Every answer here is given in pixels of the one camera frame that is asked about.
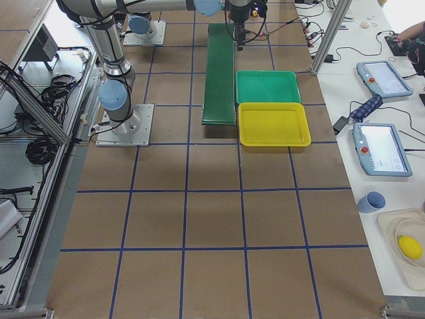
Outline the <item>person forearm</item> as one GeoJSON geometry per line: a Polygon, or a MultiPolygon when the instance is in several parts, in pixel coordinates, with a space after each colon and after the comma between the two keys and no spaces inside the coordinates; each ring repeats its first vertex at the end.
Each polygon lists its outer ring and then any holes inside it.
{"type": "Polygon", "coordinates": [[[401,42],[404,42],[406,39],[415,39],[423,32],[424,22],[421,22],[405,29],[401,33],[397,34],[397,37],[401,42]]]}

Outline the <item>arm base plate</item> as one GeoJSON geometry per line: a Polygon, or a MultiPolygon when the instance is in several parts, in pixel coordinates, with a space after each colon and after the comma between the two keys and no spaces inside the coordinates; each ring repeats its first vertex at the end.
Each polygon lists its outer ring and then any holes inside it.
{"type": "Polygon", "coordinates": [[[163,46],[166,21],[147,21],[135,19],[129,21],[124,46],[127,47],[158,47],[163,46]]]}
{"type": "Polygon", "coordinates": [[[98,147],[136,147],[149,145],[153,121],[153,104],[136,104],[132,116],[124,123],[111,124],[99,129],[96,136],[98,147]]]}

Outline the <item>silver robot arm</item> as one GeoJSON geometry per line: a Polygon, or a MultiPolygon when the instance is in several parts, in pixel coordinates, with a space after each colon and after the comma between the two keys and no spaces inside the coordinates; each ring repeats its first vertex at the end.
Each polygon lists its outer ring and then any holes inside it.
{"type": "Polygon", "coordinates": [[[126,60],[114,29],[116,13],[129,15],[128,26],[144,35],[150,25],[147,16],[157,11],[196,11],[204,16],[224,13],[223,24],[209,26],[207,76],[203,124],[233,126],[234,107],[234,51],[242,51],[249,43],[245,23],[258,8],[266,18],[266,1],[59,1],[59,9],[83,27],[91,28],[90,38],[104,59],[106,74],[126,79],[131,64],[126,60]]]}

